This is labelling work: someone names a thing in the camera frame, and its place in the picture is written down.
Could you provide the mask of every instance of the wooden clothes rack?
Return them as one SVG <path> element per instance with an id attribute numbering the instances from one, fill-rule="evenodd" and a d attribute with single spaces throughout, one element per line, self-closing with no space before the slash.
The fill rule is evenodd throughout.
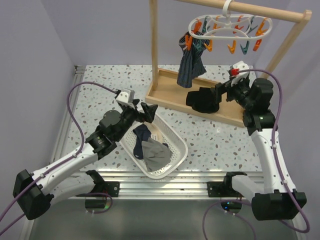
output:
<path id="1" fill-rule="evenodd" d="M 225 0 L 176 1 L 218 9 L 222 9 L 225 4 Z M 145 96 L 146 102 L 158 104 L 162 107 L 171 108 L 214 121 L 244 127 L 244 110 L 235 101 L 226 102 L 226 94 L 222 96 L 220 109 L 216 113 L 200 113 L 186 105 L 186 97 L 188 92 L 198 91 L 199 87 L 211 88 L 214 87 L 218 82 L 197 77 L 192 81 L 192 88 L 183 88 L 177 85 L 177 72 L 158 68 L 158 0 L 149 0 L 149 6 L 151 26 L 152 84 L 150 85 L 150 88 Z M 310 10 L 305 10 L 303 13 L 300 13 L 236 1 L 232 1 L 227 10 L 295 23 L 267 65 L 266 70 L 269 72 L 273 72 L 273 70 L 275 70 L 281 59 L 305 28 L 312 15 Z M 261 77 L 268 78 L 268 75 L 263 73 Z"/>

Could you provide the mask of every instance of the speckled surface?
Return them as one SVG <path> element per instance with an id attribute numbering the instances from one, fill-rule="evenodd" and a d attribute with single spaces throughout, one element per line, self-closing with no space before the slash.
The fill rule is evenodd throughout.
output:
<path id="1" fill-rule="evenodd" d="M 173 71 L 179 69 L 178 65 L 159 67 Z M 208 65 L 205 68 L 207 73 L 201 77 L 221 82 L 228 80 L 228 65 Z M 113 89 L 133 89 L 135 98 L 144 101 L 151 78 L 150 65 L 88 65 L 83 80 L 104 84 Z M 85 137 L 96 129 L 104 113 L 111 109 L 121 110 L 115 103 L 113 94 L 93 85 L 81 87 L 74 115 Z M 163 107 L 159 107 L 157 112 L 188 145 L 188 156 L 176 171 L 261 171 L 257 150 L 245 128 Z M 75 149 L 79 142 L 80 135 L 72 123 L 64 153 Z M 120 146 L 97 161 L 94 168 L 105 171 L 140 171 Z"/>

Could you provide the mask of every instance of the gray sock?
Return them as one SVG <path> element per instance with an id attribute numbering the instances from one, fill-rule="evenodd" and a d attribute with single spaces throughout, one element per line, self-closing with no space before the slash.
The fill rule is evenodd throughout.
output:
<path id="1" fill-rule="evenodd" d="M 171 151 L 160 142 L 149 138 L 142 141 L 143 160 L 148 172 L 157 171 L 170 163 Z"/>

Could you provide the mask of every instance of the wooden tray base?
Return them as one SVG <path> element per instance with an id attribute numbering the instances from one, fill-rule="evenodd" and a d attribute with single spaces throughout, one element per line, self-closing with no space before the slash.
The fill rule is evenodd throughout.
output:
<path id="1" fill-rule="evenodd" d="M 153 89 L 153 84 L 145 96 L 145 101 L 150 104 L 158 104 L 161 107 L 177 110 L 225 124 L 244 127 L 244 109 L 235 101 L 226 102 L 226 94 L 222 95 L 220 109 L 215 113 L 201 113 L 186 105 L 187 94 L 190 91 L 198 91 L 199 87 L 211 88 L 218 82 L 204 78 L 195 78 L 192 81 L 192 88 L 183 88 L 177 85 L 178 73 L 166 69 L 158 69 L 158 85 Z"/>

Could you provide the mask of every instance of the wooden rod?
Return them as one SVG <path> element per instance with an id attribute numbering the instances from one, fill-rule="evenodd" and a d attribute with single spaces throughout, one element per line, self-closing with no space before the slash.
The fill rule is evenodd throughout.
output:
<path id="1" fill-rule="evenodd" d="M 176 1 L 190 3 L 190 4 L 197 4 L 197 5 L 202 5 L 202 6 L 207 6 L 207 7 L 217 8 L 217 9 L 222 9 L 225 4 L 225 0 L 176 0 Z M 271 19 L 279 19 L 279 20 L 284 20 L 284 21 L 293 22 L 293 23 L 299 23 L 304 19 L 304 14 L 300 12 L 286 11 L 286 10 L 265 7 L 265 6 L 257 6 L 257 5 L 242 3 L 242 2 L 236 2 L 236 1 L 232 1 L 230 3 L 228 10 L 244 13 L 244 14 L 263 16 Z"/>
<path id="2" fill-rule="evenodd" d="M 158 0 L 149 0 L 151 27 L 152 89 L 158 86 Z"/>
<path id="3" fill-rule="evenodd" d="M 293 25 L 290 32 L 287 34 L 282 44 L 279 46 L 279 48 L 275 52 L 275 55 L 273 56 L 273 58 L 271 59 L 271 61 L 269 62 L 265 70 L 269 72 L 273 72 L 276 69 L 281 59 L 285 56 L 289 48 L 292 46 L 292 44 L 294 44 L 299 34 L 302 32 L 302 30 L 305 28 L 305 26 L 309 22 L 311 15 L 312 15 L 312 12 L 310 10 L 304 11 L 303 20 Z M 266 73 L 263 73 L 261 75 L 261 78 L 268 78 L 268 77 L 269 75 Z"/>

